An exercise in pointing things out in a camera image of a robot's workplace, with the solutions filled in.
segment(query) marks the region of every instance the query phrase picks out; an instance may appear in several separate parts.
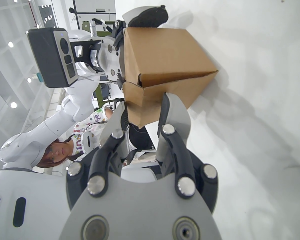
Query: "woman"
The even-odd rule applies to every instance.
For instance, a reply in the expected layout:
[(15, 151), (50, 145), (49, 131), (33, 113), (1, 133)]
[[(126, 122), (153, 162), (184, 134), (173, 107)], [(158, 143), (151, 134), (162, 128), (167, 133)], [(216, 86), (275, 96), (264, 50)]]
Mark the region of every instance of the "woman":
[(81, 146), (81, 133), (88, 129), (93, 133), (93, 142), (97, 143), (103, 128), (113, 111), (108, 107), (102, 107), (94, 111), (87, 119), (77, 123), (67, 140), (61, 142), (59, 139), (53, 141), (45, 150), (44, 156), (37, 164), (40, 168), (51, 168), (62, 164), (67, 159), (74, 161), (83, 155)]

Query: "white ceiling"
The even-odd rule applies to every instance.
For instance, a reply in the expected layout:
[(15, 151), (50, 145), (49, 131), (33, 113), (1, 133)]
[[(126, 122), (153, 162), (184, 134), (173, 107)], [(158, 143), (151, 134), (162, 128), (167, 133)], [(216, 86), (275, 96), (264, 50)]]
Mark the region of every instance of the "white ceiling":
[[(30, 5), (37, 7), (33, 1)], [(30, 5), (28, 0), (0, 0), (0, 147), (11, 136), (44, 120), (53, 91), (37, 79), (27, 82), (38, 72), (26, 36), (27, 30), (36, 28)], [(12, 102), (17, 108), (10, 107)]]

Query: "screw head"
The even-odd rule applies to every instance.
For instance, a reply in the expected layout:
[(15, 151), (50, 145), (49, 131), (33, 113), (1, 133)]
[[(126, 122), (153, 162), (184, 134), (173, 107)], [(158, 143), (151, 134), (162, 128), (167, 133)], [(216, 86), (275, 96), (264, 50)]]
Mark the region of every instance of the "screw head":
[(196, 184), (189, 177), (181, 177), (178, 180), (178, 189), (184, 196), (192, 196), (196, 192)]
[(96, 175), (89, 179), (87, 183), (87, 190), (91, 195), (98, 195), (103, 191), (106, 181), (102, 176)]
[(122, 129), (116, 129), (113, 131), (111, 136), (114, 137), (115, 139), (120, 139), (124, 136), (124, 132), (122, 131)]
[(166, 135), (172, 135), (175, 131), (174, 126), (171, 124), (165, 124), (162, 126), (162, 130)]
[(69, 176), (77, 175), (80, 172), (81, 167), (82, 166), (80, 162), (73, 162), (68, 168), (68, 175)]
[(214, 166), (207, 164), (203, 167), (205, 175), (210, 179), (215, 179), (217, 177), (217, 170)]

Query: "white floor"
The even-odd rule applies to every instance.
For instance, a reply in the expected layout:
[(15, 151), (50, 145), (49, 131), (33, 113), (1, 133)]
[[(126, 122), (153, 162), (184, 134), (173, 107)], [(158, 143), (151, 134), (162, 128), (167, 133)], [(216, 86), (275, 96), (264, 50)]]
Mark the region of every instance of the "white floor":
[(220, 69), (189, 109), (188, 148), (218, 170), (223, 239), (300, 239), (300, 0), (115, 2), (118, 18), (166, 5)]

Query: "metal bolt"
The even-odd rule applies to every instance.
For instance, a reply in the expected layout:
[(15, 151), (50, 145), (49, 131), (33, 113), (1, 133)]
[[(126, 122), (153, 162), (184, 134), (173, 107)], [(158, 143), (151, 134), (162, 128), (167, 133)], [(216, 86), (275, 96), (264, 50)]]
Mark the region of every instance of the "metal bolt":
[(81, 170), (81, 163), (73, 162), (68, 168), (68, 175), (75, 176), (80, 172), (80, 170)]
[(122, 129), (116, 129), (113, 131), (111, 136), (114, 137), (115, 139), (120, 139), (124, 136), (124, 132), (122, 131)]
[(196, 184), (189, 177), (182, 177), (178, 180), (178, 189), (184, 196), (192, 196), (196, 192)]
[(203, 167), (205, 175), (210, 179), (215, 179), (217, 177), (217, 170), (214, 166), (207, 164)]
[(199, 240), (200, 231), (191, 218), (181, 217), (173, 225), (172, 236), (174, 240)]
[(162, 130), (166, 135), (172, 135), (175, 131), (173, 125), (171, 124), (165, 124), (164, 126), (162, 126)]
[(106, 240), (109, 237), (109, 223), (100, 215), (92, 216), (82, 228), (83, 240)]
[(91, 195), (98, 195), (101, 191), (103, 191), (105, 185), (106, 181), (102, 176), (93, 176), (88, 181), (87, 190)]

